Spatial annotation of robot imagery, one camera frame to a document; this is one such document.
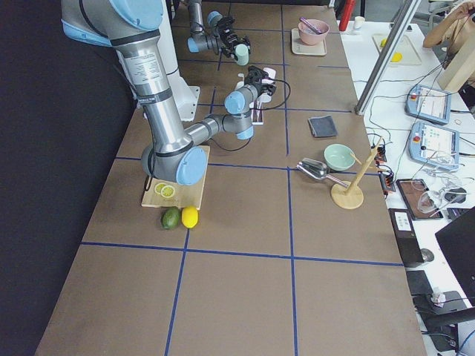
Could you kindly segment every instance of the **brown table surface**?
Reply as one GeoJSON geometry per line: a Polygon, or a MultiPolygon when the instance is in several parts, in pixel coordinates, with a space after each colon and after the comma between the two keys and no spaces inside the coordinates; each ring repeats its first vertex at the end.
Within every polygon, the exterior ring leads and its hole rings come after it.
{"type": "MultiPolygon", "coordinates": [[[[136,112],[37,355],[424,355],[378,177],[363,178],[362,207],[346,211],[331,200],[331,182],[295,170],[303,157],[323,160],[332,143],[369,154],[333,9],[204,2],[203,16],[211,10],[236,18],[250,64],[275,68],[291,97],[265,112],[243,150],[209,143],[192,230],[164,231],[162,210],[140,205],[150,132],[136,112]],[[300,16],[330,24],[326,56],[290,50],[300,16]],[[338,136],[312,138],[307,119],[328,114],[338,136]]],[[[186,8],[172,30],[182,77],[201,87],[195,121],[224,113],[246,68],[188,53],[186,8]]],[[[279,85],[272,104],[283,97],[279,85]]],[[[215,140],[243,144],[230,133],[215,140]]]]}

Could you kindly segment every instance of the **green bowl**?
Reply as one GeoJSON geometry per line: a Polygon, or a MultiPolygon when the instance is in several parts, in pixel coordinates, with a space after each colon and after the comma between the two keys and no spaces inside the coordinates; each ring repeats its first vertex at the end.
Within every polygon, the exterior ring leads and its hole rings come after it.
{"type": "Polygon", "coordinates": [[[324,157],[327,165],[334,171],[346,171],[355,164],[351,148],[335,143],[325,148],[324,157]]]}

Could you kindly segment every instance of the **white table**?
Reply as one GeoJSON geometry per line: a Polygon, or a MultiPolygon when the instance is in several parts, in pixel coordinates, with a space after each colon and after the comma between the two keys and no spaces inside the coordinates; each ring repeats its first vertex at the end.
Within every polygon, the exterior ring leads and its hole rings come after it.
{"type": "MultiPolygon", "coordinates": [[[[404,104],[409,90],[417,83],[434,88],[440,88],[436,77],[443,71],[439,60],[431,49],[422,47],[424,34],[416,24],[411,24],[413,31],[404,34],[410,40],[413,48],[421,59],[420,65],[389,64],[379,83],[370,104],[364,113],[364,123],[368,133],[382,135],[386,142],[392,142],[386,147],[388,158],[387,165],[397,171],[397,179],[411,178],[421,167],[420,162],[412,160],[409,156],[406,141],[416,118],[406,115],[404,104]]],[[[366,81],[370,77],[374,64],[379,56],[379,51],[373,37],[377,34],[389,34],[390,28],[387,22],[365,22],[362,29],[352,32],[353,22],[348,24],[346,33],[342,33],[344,50],[352,71],[356,93],[360,97],[366,81]]],[[[451,96],[451,109],[466,111],[467,107],[458,93],[451,96]]],[[[445,126],[460,132],[460,136],[475,142],[475,120],[469,113],[452,113],[449,123],[445,126]]],[[[378,137],[369,136],[371,142],[377,142],[378,137]]],[[[475,147],[461,140],[460,151],[465,153],[475,152],[475,147]]],[[[456,172],[458,177],[474,177],[475,162],[473,158],[461,157],[463,166],[456,172]]],[[[429,176],[423,178],[430,189],[441,187],[440,179],[432,179],[429,176]]],[[[469,195],[463,204],[455,204],[457,208],[471,208],[475,206],[475,184],[465,187],[469,195]]],[[[400,193],[390,194],[386,200],[388,208],[406,208],[400,193]]],[[[447,225],[450,220],[445,217],[441,220],[418,220],[414,221],[414,229],[420,248],[428,248],[434,253],[435,260],[420,267],[424,269],[427,278],[433,287],[440,291],[457,291],[462,297],[466,297],[455,276],[448,266],[440,247],[436,241],[435,233],[447,225]]],[[[472,307],[466,300],[465,305],[472,307]]],[[[475,322],[463,323],[467,335],[475,329],[475,322]]],[[[424,336],[428,355],[437,355],[437,351],[428,336],[424,336]]],[[[475,340],[471,340],[463,349],[468,355],[475,355],[475,340]]],[[[443,352],[442,355],[454,355],[454,352],[443,352]]]]}

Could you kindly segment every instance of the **table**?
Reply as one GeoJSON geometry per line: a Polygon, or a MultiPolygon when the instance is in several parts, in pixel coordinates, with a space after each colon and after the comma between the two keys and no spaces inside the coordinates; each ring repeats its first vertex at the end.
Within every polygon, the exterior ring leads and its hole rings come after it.
{"type": "MultiPolygon", "coordinates": [[[[371,104],[368,105],[364,113],[367,132],[382,135],[387,142],[392,142],[387,145],[387,165],[394,168],[394,171],[397,171],[397,178],[411,178],[421,168],[421,163],[413,161],[409,157],[406,148],[407,136],[416,119],[405,115],[405,95],[420,80],[422,80],[422,84],[440,88],[436,77],[442,72],[442,69],[437,69],[430,73],[432,69],[439,68],[439,60],[431,49],[422,47],[424,35],[419,27],[416,24],[411,24],[411,26],[413,31],[406,31],[404,35],[414,45],[422,63],[420,65],[389,65],[371,104]]],[[[351,22],[348,28],[351,29],[352,27],[353,23],[351,22]]],[[[373,36],[377,33],[388,34],[389,31],[388,23],[365,22],[360,31],[352,32],[348,30],[342,34],[345,53],[352,70],[352,77],[358,97],[361,95],[366,84],[365,81],[370,76],[373,64],[376,63],[378,57],[378,50],[373,41],[373,36]]],[[[451,98],[452,109],[458,111],[467,110],[465,103],[461,100],[458,93],[452,95],[451,98]]],[[[461,137],[469,141],[473,142],[475,139],[475,121],[470,113],[452,113],[451,120],[445,127],[459,131],[461,137]]],[[[473,152],[473,149],[473,145],[461,140],[461,152],[470,153],[473,152]]],[[[475,171],[474,162],[467,157],[462,157],[460,162],[463,166],[456,172],[456,175],[458,177],[472,177],[475,171]]],[[[440,179],[434,179],[427,174],[419,174],[418,177],[424,179],[430,189],[438,190],[442,187],[440,179]]],[[[465,188],[469,193],[473,193],[475,185],[469,185],[465,188]]],[[[406,208],[399,192],[390,194],[387,197],[386,203],[388,208],[406,208]]],[[[475,206],[475,197],[473,194],[469,194],[463,204],[456,204],[454,206],[471,208],[475,206]]],[[[451,269],[448,267],[447,260],[435,238],[435,233],[450,222],[447,215],[444,216],[445,218],[442,220],[413,222],[420,248],[431,250],[435,255],[435,260],[420,268],[408,268],[408,270],[424,270],[433,289],[457,291],[462,297],[466,297],[451,269]]],[[[472,307],[468,300],[464,302],[467,307],[472,307]]],[[[467,332],[462,332],[462,335],[466,336],[475,328],[475,323],[464,323],[463,328],[468,330],[467,332]]],[[[429,337],[425,337],[425,345],[429,355],[436,355],[436,350],[429,337]]],[[[472,345],[472,343],[469,343],[464,347],[464,351],[472,350],[472,345]]],[[[453,352],[444,352],[444,355],[453,355],[453,352]]]]}
{"type": "MultiPolygon", "coordinates": [[[[346,211],[329,182],[295,169],[305,156],[323,159],[331,143],[369,153],[333,9],[203,3],[210,10],[236,18],[252,64],[274,67],[291,97],[265,113],[246,149],[209,143],[192,230],[164,231],[160,210],[140,206],[150,133],[136,112],[37,355],[424,355],[378,178],[363,178],[363,206],[346,211]],[[325,57],[291,53],[300,16],[330,24],[325,57]],[[307,119],[327,114],[339,135],[313,139],[307,119]]],[[[197,118],[224,113],[244,68],[185,52],[188,28],[179,9],[172,30],[182,76],[201,86],[197,118]]],[[[278,88],[272,103],[285,93],[278,88]]],[[[351,179],[357,168],[336,176],[351,179]]]]}

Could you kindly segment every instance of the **red bottle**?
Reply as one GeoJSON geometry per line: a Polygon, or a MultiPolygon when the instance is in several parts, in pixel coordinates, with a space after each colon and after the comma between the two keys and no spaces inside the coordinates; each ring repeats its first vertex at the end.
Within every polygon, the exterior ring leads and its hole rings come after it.
{"type": "Polygon", "coordinates": [[[341,15],[340,26],[338,26],[338,29],[340,31],[345,31],[347,29],[348,21],[350,20],[351,14],[353,13],[355,3],[356,0],[347,0],[345,2],[343,8],[343,15],[341,15]]]}

